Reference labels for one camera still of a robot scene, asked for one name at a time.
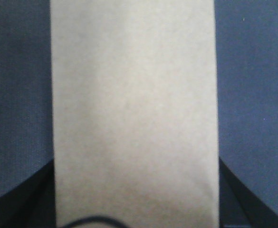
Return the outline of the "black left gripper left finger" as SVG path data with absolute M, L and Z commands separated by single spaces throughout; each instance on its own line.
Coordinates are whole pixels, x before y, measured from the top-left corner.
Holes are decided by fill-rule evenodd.
M 0 228 L 55 228 L 54 161 L 0 196 Z

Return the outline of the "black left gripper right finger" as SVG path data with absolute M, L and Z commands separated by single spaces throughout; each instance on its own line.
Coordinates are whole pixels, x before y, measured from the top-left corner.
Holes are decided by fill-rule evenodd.
M 278 228 L 278 215 L 220 159 L 220 227 Z

